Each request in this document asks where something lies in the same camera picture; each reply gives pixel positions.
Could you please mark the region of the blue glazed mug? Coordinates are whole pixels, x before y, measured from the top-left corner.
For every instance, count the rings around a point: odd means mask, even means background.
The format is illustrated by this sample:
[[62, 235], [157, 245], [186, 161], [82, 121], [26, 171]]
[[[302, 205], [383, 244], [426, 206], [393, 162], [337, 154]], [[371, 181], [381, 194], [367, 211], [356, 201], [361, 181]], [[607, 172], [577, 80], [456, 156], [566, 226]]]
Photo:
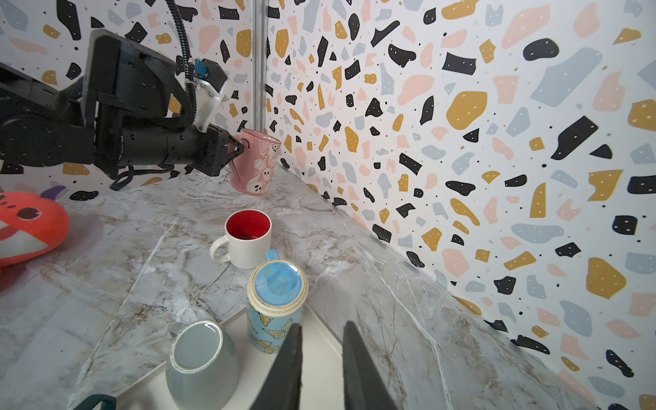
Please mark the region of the blue glazed mug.
[[278, 353], [290, 328], [302, 322], [308, 294], [302, 269], [270, 249], [247, 283], [247, 326], [256, 349]]

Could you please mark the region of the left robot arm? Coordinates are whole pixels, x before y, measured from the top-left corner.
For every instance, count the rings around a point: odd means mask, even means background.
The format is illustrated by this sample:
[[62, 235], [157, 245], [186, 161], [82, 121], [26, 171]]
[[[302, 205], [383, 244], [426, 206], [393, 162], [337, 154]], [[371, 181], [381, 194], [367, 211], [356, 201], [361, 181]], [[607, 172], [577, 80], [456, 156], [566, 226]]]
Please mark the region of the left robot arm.
[[121, 169], [189, 165], [208, 176], [244, 152], [213, 123], [229, 79], [201, 60], [188, 80], [166, 56], [105, 29], [91, 35], [85, 74], [56, 90], [1, 68], [1, 158], [24, 167], [92, 164]]

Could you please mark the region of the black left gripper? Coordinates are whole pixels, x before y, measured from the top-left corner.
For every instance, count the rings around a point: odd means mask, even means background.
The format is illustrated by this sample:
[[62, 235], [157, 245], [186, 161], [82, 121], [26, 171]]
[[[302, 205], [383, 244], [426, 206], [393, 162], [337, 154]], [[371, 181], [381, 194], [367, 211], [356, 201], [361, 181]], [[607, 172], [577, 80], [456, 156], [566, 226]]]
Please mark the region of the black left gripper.
[[201, 150], [192, 166], [210, 177], [219, 176], [223, 168], [244, 151], [244, 143], [218, 126], [208, 126], [206, 133], [200, 135]]

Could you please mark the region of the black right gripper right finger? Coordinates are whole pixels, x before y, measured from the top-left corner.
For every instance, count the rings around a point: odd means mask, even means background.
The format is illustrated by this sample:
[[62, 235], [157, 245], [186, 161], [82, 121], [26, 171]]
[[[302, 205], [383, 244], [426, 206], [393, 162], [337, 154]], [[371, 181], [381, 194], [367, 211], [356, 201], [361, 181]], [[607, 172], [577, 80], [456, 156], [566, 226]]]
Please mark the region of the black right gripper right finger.
[[347, 410], [397, 409], [353, 321], [343, 328], [343, 393]]

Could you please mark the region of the pink mug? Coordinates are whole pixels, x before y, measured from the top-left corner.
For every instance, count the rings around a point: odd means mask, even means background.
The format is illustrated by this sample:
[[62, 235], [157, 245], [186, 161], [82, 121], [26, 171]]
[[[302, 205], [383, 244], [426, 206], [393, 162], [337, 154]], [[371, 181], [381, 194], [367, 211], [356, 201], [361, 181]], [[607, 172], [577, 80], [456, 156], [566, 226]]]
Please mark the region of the pink mug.
[[232, 187], [246, 195], [264, 196], [276, 167], [281, 142], [265, 133], [244, 128], [237, 136], [244, 153], [230, 164]]

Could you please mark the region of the white mug red inside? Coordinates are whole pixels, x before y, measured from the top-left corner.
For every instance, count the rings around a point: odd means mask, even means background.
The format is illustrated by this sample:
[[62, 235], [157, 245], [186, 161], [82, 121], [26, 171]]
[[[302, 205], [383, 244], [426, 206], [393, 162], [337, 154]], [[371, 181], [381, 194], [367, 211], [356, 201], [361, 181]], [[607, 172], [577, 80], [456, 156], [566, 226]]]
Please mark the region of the white mug red inside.
[[266, 261], [271, 249], [273, 223], [257, 209], [240, 210], [225, 221], [225, 235], [209, 248], [216, 263], [231, 263], [239, 269], [255, 269]]

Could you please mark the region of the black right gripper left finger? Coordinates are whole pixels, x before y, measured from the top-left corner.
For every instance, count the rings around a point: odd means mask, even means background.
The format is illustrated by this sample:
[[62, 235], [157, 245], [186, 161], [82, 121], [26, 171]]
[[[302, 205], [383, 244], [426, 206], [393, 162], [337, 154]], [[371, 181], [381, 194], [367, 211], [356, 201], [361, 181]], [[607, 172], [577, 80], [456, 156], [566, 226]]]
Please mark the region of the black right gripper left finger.
[[293, 324], [251, 410], [298, 410], [302, 392], [302, 327]]

